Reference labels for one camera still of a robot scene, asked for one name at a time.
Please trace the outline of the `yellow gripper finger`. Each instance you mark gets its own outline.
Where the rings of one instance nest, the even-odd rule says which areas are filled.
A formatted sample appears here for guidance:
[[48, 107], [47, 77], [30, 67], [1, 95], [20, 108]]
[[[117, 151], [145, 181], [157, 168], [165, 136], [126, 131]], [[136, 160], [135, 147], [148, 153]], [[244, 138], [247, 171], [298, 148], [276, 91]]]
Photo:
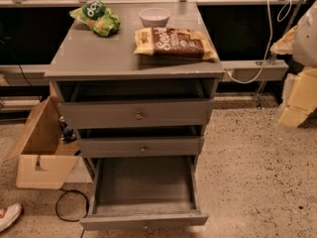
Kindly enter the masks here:
[[289, 73], [284, 82], [277, 124], [296, 128], [317, 109], [317, 68], [306, 66], [298, 74]]
[[271, 46], [270, 51], [277, 55], [291, 55], [293, 53], [294, 34], [296, 30], [296, 26], [291, 28]]

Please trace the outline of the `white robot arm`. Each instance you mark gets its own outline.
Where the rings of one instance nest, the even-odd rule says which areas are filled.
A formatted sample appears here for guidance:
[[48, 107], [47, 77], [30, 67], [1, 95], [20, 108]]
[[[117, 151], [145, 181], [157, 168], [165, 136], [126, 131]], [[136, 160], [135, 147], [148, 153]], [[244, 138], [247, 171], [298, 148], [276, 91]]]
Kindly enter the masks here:
[[296, 128], [317, 109], [317, 1], [270, 51], [292, 55], [303, 65], [297, 75], [290, 73], [286, 77], [277, 119], [279, 126]]

